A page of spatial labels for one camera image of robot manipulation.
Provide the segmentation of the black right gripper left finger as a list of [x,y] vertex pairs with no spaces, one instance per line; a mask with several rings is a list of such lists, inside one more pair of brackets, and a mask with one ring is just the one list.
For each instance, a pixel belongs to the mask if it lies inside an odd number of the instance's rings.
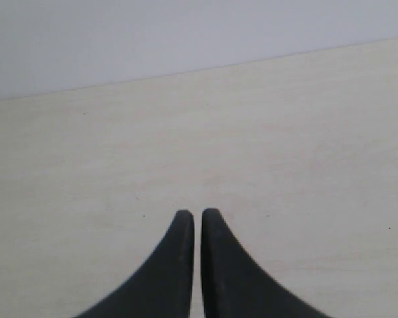
[[188,317],[192,299],[194,218],[175,213],[156,249],[115,291],[80,317]]

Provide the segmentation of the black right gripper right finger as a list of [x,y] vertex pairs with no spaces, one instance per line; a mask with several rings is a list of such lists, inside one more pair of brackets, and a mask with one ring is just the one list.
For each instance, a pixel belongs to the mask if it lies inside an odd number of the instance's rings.
[[206,317],[320,317],[250,257],[214,208],[202,214],[201,281]]

